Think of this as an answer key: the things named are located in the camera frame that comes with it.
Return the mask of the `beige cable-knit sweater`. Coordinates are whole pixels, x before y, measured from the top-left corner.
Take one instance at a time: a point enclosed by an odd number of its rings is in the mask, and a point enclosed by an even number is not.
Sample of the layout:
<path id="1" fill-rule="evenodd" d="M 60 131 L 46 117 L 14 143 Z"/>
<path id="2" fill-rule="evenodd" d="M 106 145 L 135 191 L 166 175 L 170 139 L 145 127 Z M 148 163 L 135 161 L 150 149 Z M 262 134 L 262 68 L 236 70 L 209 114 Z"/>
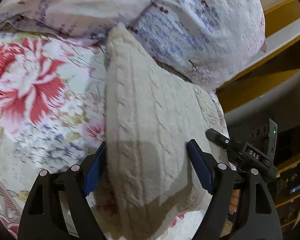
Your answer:
<path id="1" fill-rule="evenodd" d="M 107 164 L 123 236 L 155 239 L 177 215 L 207 210 L 211 195 L 186 144 L 227 162 L 205 135 L 227 134 L 223 111 L 211 93 L 158 66 L 125 27 L 111 29 L 107 51 Z"/>

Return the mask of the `wooden bedside shelf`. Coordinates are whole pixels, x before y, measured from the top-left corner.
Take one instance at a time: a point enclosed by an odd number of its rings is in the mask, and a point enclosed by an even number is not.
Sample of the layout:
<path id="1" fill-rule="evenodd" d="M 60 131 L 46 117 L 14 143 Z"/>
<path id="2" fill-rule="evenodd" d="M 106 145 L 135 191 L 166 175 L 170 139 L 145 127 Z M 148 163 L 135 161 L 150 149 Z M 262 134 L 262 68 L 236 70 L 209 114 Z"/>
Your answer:
<path id="1" fill-rule="evenodd" d="M 285 235 L 300 221 L 300 153 L 278 166 L 275 207 Z"/>

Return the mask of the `floral bed sheet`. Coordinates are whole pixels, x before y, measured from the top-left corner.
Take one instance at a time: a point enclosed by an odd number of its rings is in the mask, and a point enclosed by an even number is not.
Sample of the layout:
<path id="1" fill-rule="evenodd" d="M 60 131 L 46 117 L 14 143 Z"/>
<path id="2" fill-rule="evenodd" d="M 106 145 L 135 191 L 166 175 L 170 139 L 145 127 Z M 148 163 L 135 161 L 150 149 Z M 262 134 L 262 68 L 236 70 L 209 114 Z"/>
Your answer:
<path id="1" fill-rule="evenodd" d="M 14 239 L 39 171 L 67 169 L 104 140 L 105 62 L 99 48 L 0 34 L 0 225 Z"/>

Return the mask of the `pink floral pillow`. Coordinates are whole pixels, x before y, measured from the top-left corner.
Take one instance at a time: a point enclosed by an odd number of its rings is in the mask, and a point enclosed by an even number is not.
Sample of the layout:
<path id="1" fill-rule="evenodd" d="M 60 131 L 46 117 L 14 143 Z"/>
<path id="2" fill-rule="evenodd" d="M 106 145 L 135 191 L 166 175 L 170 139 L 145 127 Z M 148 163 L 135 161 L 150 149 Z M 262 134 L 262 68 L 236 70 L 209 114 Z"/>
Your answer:
<path id="1" fill-rule="evenodd" d="M 2 0 L 0 28 L 101 42 L 124 25 L 155 60 L 215 90 L 266 51 L 260 0 Z"/>

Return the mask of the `wooden headboard frame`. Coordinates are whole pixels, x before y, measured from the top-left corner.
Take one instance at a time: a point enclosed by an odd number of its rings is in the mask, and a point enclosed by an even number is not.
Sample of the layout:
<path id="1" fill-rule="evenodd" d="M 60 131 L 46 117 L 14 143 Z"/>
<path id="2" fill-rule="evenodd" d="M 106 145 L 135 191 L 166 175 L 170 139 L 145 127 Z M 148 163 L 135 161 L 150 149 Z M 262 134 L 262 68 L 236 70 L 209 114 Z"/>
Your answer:
<path id="1" fill-rule="evenodd" d="M 267 50 L 217 89 L 225 113 L 233 112 L 300 72 L 300 3 L 285 0 L 264 12 Z"/>

